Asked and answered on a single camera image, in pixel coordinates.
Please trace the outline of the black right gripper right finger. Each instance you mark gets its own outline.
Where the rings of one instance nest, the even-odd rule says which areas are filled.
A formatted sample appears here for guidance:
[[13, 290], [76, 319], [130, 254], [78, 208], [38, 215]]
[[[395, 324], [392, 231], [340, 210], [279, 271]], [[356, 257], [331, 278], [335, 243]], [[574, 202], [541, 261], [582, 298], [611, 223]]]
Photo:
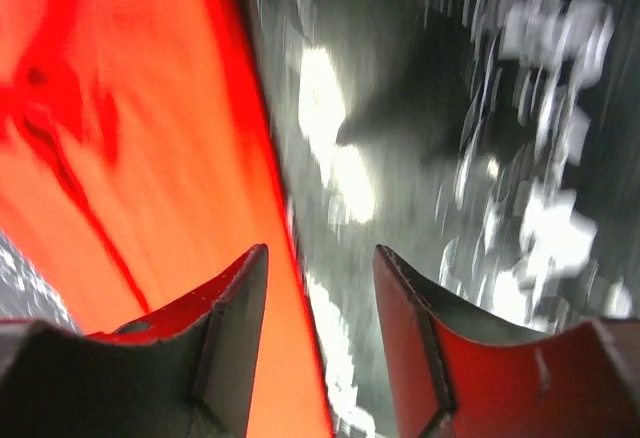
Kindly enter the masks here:
[[469, 303], [387, 246], [373, 268], [400, 436], [638, 435], [637, 320], [546, 335]]

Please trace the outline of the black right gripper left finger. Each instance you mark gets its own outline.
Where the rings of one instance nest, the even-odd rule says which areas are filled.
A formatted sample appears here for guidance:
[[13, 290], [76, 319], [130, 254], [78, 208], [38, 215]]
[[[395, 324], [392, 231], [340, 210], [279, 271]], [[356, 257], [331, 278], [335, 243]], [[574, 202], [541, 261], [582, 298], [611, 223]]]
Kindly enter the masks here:
[[1, 324], [5, 437], [243, 437], [268, 250], [111, 334]]

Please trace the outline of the red t shirt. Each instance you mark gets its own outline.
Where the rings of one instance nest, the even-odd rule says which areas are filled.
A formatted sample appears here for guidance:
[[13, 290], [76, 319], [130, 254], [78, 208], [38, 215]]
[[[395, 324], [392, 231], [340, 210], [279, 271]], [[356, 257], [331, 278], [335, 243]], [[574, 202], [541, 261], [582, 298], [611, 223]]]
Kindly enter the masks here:
[[248, 433], [331, 435], [237, 0], [1, 0], [1, 229], [88, 333], [266, 244]]

